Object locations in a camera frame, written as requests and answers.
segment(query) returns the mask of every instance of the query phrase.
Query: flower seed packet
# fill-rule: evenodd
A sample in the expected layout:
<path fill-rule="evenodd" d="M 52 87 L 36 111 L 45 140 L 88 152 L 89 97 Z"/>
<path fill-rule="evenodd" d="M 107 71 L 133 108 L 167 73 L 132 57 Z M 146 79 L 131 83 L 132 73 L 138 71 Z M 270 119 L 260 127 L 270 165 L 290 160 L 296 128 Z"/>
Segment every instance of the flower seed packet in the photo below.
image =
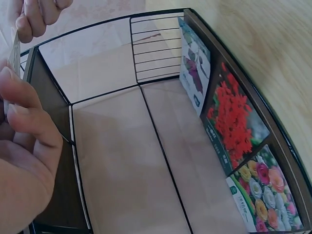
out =
<path fill-rule="evenodd" d="M 197 34 L 178 18 L 182 38 L 180 81 L 197 116 L 203 109 L 210 78 L 210 51 Z"/>
<path fill-rule="evenodd" d="M 16 75 L 20 77 L 20 39 L 17 32 L 13 41 L 13 47 L 9 57 L 9 63 L 12 66 L 12 69 L 16 73 Z M 9 109 L 9 102 L 7 100 L 3 100 L 3 108 L 4 114 L 6 115 Z"/>
<path fill-rule="evenodd" d="M 204 126 L 227 176 L 270 133 L 224 63 Z"/>
<path fill-rule="evenodd" d="M 226 181 L 249 232 L 303 229 L 293 195 L 268 145 Z"/>

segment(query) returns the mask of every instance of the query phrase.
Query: wooden table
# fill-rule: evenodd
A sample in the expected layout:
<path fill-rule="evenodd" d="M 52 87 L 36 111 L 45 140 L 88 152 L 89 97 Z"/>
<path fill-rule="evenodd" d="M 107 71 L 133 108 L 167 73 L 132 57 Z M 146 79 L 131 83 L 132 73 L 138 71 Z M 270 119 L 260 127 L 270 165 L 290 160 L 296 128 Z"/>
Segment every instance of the wooden table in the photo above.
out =
<path fill-rule="evenodd" d="M 312 1 L 147 0 L 146 10 L 191 7 L 267 99 L 312 178 Z"/>

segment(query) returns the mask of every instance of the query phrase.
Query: brown cardboard panel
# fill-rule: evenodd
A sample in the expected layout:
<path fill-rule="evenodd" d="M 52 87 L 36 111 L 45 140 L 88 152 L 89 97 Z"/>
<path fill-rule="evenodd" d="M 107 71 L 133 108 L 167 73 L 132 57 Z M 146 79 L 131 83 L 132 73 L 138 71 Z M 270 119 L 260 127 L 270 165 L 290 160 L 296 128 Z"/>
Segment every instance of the brown cardboard panel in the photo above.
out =
<path fill-rule="evenodd" d="M 51 115 L 63 136 L 71 139 L 68 104 L 52 81 L 52 74 L 48 72 L 44 63 L 38 51 L 32 49 L 23 80 L 31 83 L 44 110 Z M 52 199 L 35 221 L 45 225 L 87 229 L 78 189 L 73 148 L 67 141 L 63 144 Z"/>
<path fill-rule="evenodd" d="M 307 228 L 311 229 L 311 219 L 312 219 L 312 197 L 309 192 L 308 186 L 302 174 L 297 161 L 294 159 L 291 151 L 289 150 L 288 143 L 283 137 L 278 125 L 267 109 L 265 103 L 254 89 L 253 85 L 245 74 L 240 70 L 237 63 L 233 60 L 231 55 L 226 51 L 226 49 L 221 45 L 218 39 L 212 34 L 212 32 L 203 24 L 203 22 L 190 10 L 185 11 L 185 21 L 193 28 L 193 30 L 198 34 L 198 36 L 204 41 L 207 47 L 211 50 L 211 63 L 212 68 L 216 68 L 216 64 L 219 62 L 225 62 L 234 76 L 238 79 L 238 82 L 243 86 L 246 94 L 251 97 L 252 103 L 255 109 L 260 114 L 263 121 L 268 126 L 271 137 L 272 144 L 274 148 L 278 150 L 277 160 L 281 162 L 281 167 L 287 177 L 290 184 L 292 192 L 294 194 L 295 200 L 297 202 L 297 208 L 301 214 L 302 222 Z M 216 86 L 218 76 L 218 71 L 212 69 L 211 83 L 209 90 L 214 89 Z M 206 98 L 206 104 L 204 107 L 204 112 L 201 115 L 201 119 L 205 119 L 205 115 L 208 111 L 209 103 L 212 101 L 213 94 L 208 94 Z"/>
<path fill-rule="evenodd" d="M 49 113 L 61 134 L 71 139 L 68 103 L 36 48 L 28 56 L 24 79 L 34 87 L 43 109 Z"/>
<path fill-rule="evenodd" d="M 52 199 L 36 219 L 40 224 L 88 229 L 78 190 L 73 148 L 64 141 Z"/>

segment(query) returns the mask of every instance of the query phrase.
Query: hand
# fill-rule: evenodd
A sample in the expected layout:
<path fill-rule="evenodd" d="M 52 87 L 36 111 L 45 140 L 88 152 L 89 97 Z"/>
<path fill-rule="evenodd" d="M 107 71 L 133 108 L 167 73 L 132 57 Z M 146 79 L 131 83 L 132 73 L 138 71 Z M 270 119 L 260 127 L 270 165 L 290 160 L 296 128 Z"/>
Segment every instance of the hand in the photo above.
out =
<path fill-rule="evenodd" d="M 34 88 L 0 61 L 0 233 L 18 233 L 48 205 L 63 140 Z M 7 118 L 3 99 L 10 103 Z"/>
<path fill-rule="evenodd" d="M 46 26 L 54 24 L 61 11 L 73 3 L 73 0 L 9 1 L 8 19 L 12 27 L 17 27 L 19 39 L 23 43 L 42 36 Z"/>

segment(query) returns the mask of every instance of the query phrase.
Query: wire rack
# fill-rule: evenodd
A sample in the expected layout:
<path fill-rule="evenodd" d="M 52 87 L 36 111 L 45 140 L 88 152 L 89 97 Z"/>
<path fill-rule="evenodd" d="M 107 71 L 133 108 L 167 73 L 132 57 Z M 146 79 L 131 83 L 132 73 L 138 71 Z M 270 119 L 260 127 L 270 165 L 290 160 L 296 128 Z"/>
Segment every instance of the wire rack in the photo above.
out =
<path fill-rule="evenodd" d="M 165 11 L 157 11 L 157 12 L 148 12 L 141 14 L 134 14 L 130 16 L 119 17 L 116 19 L 110 19 L 103 22 L 95 23 L 86 27 L 82 27 L 80 29 L 65 33 L 63 35 L 52 38 L 48 41 L 45 41 L 34 48 L 27 50 L 21 54 L 21 74 L 24 75 L 24 79 L 31 83 L 35 89 L 40 89 L 39 85 L 36 84 L 36 79 L 34 78 L 35 71 L 39 66 L 42 66 L 47 73 L 47 79 L 50 79 L 53 85 L 57 89 L 57 95 L 61 97 L 60 100 L 54 100 L 59 102 L 59 106 L 65 106 L 69 109 L 68 116 L 70 116 L 70 128 L 71 132 L 68 132 L 67 126 L 64 126 L 64 123 L 60 123 L 58 117 L 53 115 L 53 112 L 49 110 L 49 108 L 44 108 L 48 113 L 50 113 L 52 119 L 56 123 L 58 129 L 60 130 L 64 140 L 70 144 L 73 148 L 73 156 L 76 165 L 76 173 L 77 173 L 77 182 L 79 193 L 81 197 L 81 203 L 83 206 L 83 213 L 85 216 L 86 227 L 64 227 L 64 226 L 54 226 L 54 225 L 45 225 L 42 223 L 36 222 L 36 220 L 29 226 L 30 233 L 43 234 L 43 233 L 54 233 L 54 234 L 92 234 L 93 229 L 90 221 L 90 217 L 88 214 L 88 209 L 84 197 L 83 192 L 83 184 L 81 179 L 81 173 L 79 168 L 78 161 L 78 152 L 76 145 L 76 135 L 75 135 L 75 126 L 74 126 L 74 110 L 73 106 L 82 102 L 86 102 L 95 98 L 99 98 L 105 95 L 113 94 L 119 91 L 123 91 L 126 89 L 131 89 L 134 87 L 138 87 L 144 99 L 145 106 L 147 108 L 150 121 L 153 125 L 155 135 L 158 139 L 159 146 L 161 148 L 164 160 L 166 162 L 168 171 L 170 173 L 173 186 L 176 191 L 176 195 L 182 207 L 185 220 L 189 227 L 189 231 L 193 234 L 193 230 L 191 224 L 189 222 L 186 210 L 184 208 L 183 201 L 181 199 L 174 175 L 172 173 L 170 164 L 168 162 L 166 152 L 164 150 L 163 144 L 161 142 L 160 136 L 157 131 L 156 124 L 154 122 L 151 110 L 149 108 L 146 96 L 144 94 L 142 86 L 145 84 L 155 83 L 159 81 L 176 79 L 179 77 L 180 72 L 180 63 L 181 63 L 181 37 L 178 27 L 177 17 L 183 18 L 184 9 L 174 9 L 174 10 L 165 10 Z M 96 27 L 102 24 L 107 24 L 110 22 L 118 21 L 118 20 L 129 20 L 129 29 L 130 29 L 130 39 L 131 39 L 131 49 L 132 49 L 132 57 L 133 57 L 133 66 L 135 71 L 136 82 L 133 85 L 120 87 L 116 90 L 111 90 L 105 93 L 101 93 L 92 97 L 84 98 L 81 100 L 77 100 L 75 102 L 70 102 L 69 98 L 66 96 L 62 87 L 59 85 L 57 80 L 55 79 L 53 73 L 51 72 L 47 62 L 45 61 L 40 47 L 43 45 L 50 43 L 52 41 L 58 40 L 62 37 L 65 37 L 70 34 L 77 33 L 79 31 Z M 166 23 L 157 23 L 162 20 L 166 20 Z M 144 24 L 151 22 L 152 24 L 158 24 L 158 27 L 154 30 L 146 30 L 144 28 Z"/>

